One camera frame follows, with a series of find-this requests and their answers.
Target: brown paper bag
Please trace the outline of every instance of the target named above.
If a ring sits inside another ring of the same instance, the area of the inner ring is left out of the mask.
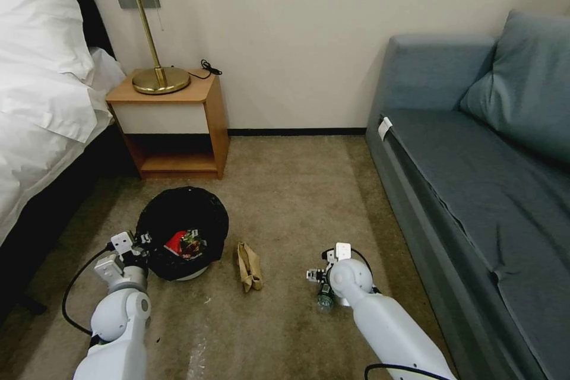
[[[237,243],[237,263],[244,291],[248,292],[252,287],[256,290],[262,289],[263,279],[259,256],[245,242]]]

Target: sofa seat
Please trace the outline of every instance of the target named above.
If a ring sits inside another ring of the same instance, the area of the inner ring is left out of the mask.
[[[570,314],[569,171],[459,111],[384,114],[393,126],[383,144],[399,147],[424,181],[422,203],[444,213],[450,232],[440,238],[458,272],[481,307],[508,310],[515,332],[496,323],[505,345],[518,331],[547,378],[568,378],[570,327],[560,320]],[[488,274],[470,274],[466,257]]]

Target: black baseboard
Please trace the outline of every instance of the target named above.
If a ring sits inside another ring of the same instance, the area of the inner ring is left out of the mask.
[[[231,137],[298,137],[301,135],[364,135],[366,128],[228,129]]]

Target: white wall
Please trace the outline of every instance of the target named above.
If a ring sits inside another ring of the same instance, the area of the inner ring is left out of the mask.
[[[365,126],[385,45],[397,33],[499,34],[511,8],[570,0],[160,0],[148,11],[165,65],[223,70],[232,128]],[[129,71],[151,58],[136,11],[97,0]]]

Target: black trash bag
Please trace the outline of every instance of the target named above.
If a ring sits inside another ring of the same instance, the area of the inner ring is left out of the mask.
[[[148,267],[176,280],[219,260],[229,219],[216,195],[198,187],[165,190],[151,200],[137,224],[136,240],[148,250]]]

